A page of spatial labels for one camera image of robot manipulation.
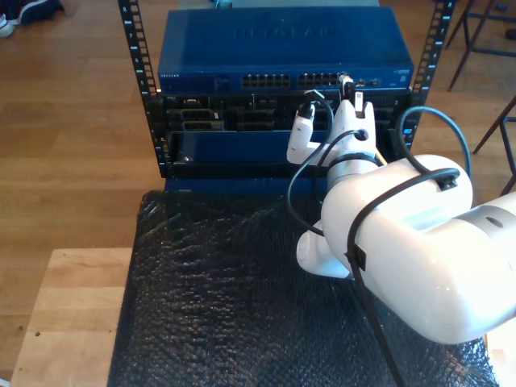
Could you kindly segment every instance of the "wooden floor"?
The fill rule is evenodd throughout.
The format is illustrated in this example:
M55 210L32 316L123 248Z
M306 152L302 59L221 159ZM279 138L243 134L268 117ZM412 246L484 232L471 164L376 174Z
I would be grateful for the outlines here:
M130 248L54 250L11 387L105 387Z
M177 2L141 2L157 67L166 10ZM132 246L141 196L163 187L116 1L63 3L66 16L18 28L11 38L0 40L4 379L13 372L51 251ZM418 62L433 3L382 3L394 7ZM482 41L493 39L516 51L516 44L504 43L504 30L489 22ZM453 117L473 147L516 93L516 60L472 54L454 92L447 93L463 49L459 34L443 55L427 103ZM461 160L458 149L449 130L437 121L422 121L416 153ZM510 177L498 133L473 161L476 202L495 198Z

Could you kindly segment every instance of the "metal stool leg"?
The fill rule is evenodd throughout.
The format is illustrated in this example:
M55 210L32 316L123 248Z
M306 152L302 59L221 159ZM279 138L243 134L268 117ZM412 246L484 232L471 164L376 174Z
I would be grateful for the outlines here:
M473 46L475 45L476 39L478 39L478 36L481 33L482 28L484 27L485 20L487 20L489 12L491 11L491 8L493 8L494 2L495 2L495 0L489 0L489 4L485 8L485 12L482 15L481 21L478 23L475 33L473 34L473 37L471 38L471 43L466 47L466 52L463 54L462 59L460 60L460 63L459 63L459 67L457 67L457 70L455 71L455 74L453 75L450 86L448 87L448 91L452 91L453 85L457 81L457 78L459 77L460 72L462 71L462 68L466 64L466 60L468 60L469 54L471 53L471 50L473 49Z
M494 133L494 131L497 130L497 127L500 126L500 123L503 122L504 118L509 114L509 112L516 106L516 95L514 98L509 102L509 105L506 106L506 108L500 113L498 118L494 121L493 125L489 128L489 130L485 133L484 137L480 141L480 143L476 146L475 150L473 151L473 154L477 154L478 151L481 150L482 146L485 144L485 142L491 137L491 135Z
M514 184L516 184L516 175L513 175L510 178L509 182L507 183L505 188L500 193L500 196L507 195L512 190L512 188L514 187Z
M516 175L516 165L514 165L514 156L510 147L509 136L507 135L506 123L516 123L516 117L505 117L504 120L500 123L501 139L503 141L503 146L506 149L509 168L513 175Z
M457 35L460 25L462 23L468 22L468 12L469 12L469 9L472 7L474 1L475 0L469 0L468 5L464 9L464 12L462 13L462 15L459 17L459 20L457 20L457 24L455 25L455 27L453 28L453 31L451 32L452 34L450 35L450 39L448 39L448 43L446 43L446 46L444 47L445 49L448 50L448 48L450 47L450 44L452 43L451 41L453 40L453 38L455 38L455 35ZM465 24L464 25L464 34L466 34L467 32L468 32L468 28L466 27L466 24ZM466 38L466 45L468 45L468 41L469 41L469 35L468 35L468 38Z

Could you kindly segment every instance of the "table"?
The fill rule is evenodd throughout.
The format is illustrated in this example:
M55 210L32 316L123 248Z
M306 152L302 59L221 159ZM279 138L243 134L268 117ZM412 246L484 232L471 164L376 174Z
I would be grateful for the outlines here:
M55 250L11 387L105 386L130 248Z

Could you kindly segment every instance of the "black bubble wrap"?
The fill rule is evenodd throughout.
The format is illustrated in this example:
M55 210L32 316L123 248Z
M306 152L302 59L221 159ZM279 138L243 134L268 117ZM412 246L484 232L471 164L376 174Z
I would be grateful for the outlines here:
M309 198L295 206L311 222ZM110 387L391 386L354 281L305 273L284 198L148 193ZM481 339L444 346L377 303L407 386L496 385Z

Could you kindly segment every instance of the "shoe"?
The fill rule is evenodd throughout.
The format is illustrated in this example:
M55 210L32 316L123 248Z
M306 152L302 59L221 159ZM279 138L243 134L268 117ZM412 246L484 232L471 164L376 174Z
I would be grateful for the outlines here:
M0 15L0 38L6 38L10 34L13 33L15 28L11 23L7 21L7 18L4 14Z
M22 0L20 6L18 18L10 21L15 26L51 19L57 11L65 10L60 0Z
M0 0L0 14L4 14L9 23L19 16L19 0Z

